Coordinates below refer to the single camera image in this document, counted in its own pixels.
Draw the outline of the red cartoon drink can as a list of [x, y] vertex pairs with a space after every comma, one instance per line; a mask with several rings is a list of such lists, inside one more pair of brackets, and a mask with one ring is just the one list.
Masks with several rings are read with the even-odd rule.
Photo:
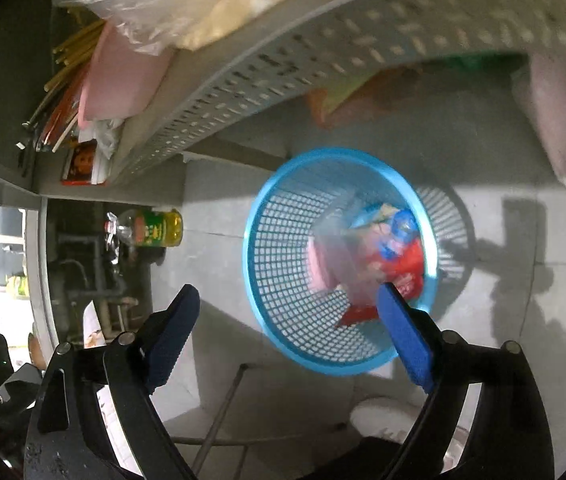
[[[382, 255], [371, 260], [380, 272], [379, 283], [390, 282], [396, 286], [404, 300], [417, 299], [424, 286], [424, 256], [417, 238], [405, 249], [400, 257], [386, 259]], [[373, 300], [352, 302], [338, 321], [338, 326], [351, 326], [378, 319], [378, 311]]]

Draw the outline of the pink round item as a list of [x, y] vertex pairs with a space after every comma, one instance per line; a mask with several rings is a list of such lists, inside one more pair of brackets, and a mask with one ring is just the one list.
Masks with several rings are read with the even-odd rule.
[[312, 292], [343, 290], [341, 271], [342, 247], [331, 238], [310, 236], [307, 244], [308, 284]]

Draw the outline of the perforated metal shelf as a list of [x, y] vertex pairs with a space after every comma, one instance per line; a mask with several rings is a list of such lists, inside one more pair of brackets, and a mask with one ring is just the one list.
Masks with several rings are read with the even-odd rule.
[[197, 51], [177, 53], [129, 119], [112, 182], [332, 80], [478, 53], [566, 54], [566, 0], [284, 0]]

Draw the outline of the cooking oil bottle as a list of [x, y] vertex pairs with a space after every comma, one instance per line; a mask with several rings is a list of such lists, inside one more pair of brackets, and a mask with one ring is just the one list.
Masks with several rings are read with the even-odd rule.
[[105, 231], [132, 247], [176, 247], [183, 238], [183, 218], [175, 209], [129, 209], [120, 216], [108, 212]]

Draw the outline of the blue mesh trash basket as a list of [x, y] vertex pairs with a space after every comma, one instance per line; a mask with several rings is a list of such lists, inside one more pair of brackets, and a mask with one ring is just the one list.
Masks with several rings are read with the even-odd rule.
[[243, 242], [247, 297], [272, 344], [308, 370], [359, 375], [397, 355], [381, 322], [339, 323], [348, 308], [375, 304], [385, 279], [369, 231], [385, 206], [414, 216], [424, 283], [410, 304], [428, 312], [438, 288], [434, 228], [412, 185], [381, 160], [348, 148], [304, 153], [266, 181], [251, 207]]

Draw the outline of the clear plastic container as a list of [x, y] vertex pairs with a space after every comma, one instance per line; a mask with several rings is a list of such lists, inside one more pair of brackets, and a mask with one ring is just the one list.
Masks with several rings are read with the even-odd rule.
[[333, 209], [315, 222], [310, 236], [331, 238], [341, 244], [340, 276], [344, 284], [342, 291], [347, 295], [350, 304], [368, 300], [376, 303], [377, 291], [382, 284], [378, 281], [380, 272], [371, 263], [373, 257], [363, 255], [360, 238], [351, 227], [356, 218], [358, 217], [351, 218], [342, 209]]

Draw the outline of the pink basin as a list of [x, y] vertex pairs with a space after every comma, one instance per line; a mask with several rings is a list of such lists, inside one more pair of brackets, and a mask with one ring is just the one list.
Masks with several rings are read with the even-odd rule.
[[135, 51], [114, 24], [106, 23], [86, 72], [78, 125], [96, 120], [126, 119], [148, 107], [167, 73], [173, 49], [160, 55]]

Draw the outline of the red booklet on shelf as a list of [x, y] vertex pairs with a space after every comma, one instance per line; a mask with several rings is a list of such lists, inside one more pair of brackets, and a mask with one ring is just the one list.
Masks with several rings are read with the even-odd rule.
[[62, 185], [91, 185], [97, 143], [95, 140], [77, 144], [69, 153], [62, 170]]

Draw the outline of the blue plastic wrapper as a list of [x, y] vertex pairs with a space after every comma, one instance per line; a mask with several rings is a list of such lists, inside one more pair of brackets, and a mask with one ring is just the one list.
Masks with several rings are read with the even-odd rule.
[[387, 203], [367, 206], [351, 227], [360, 238], [365, 257], [388, 261], [402, 256], [420, 236], [412, 211]]

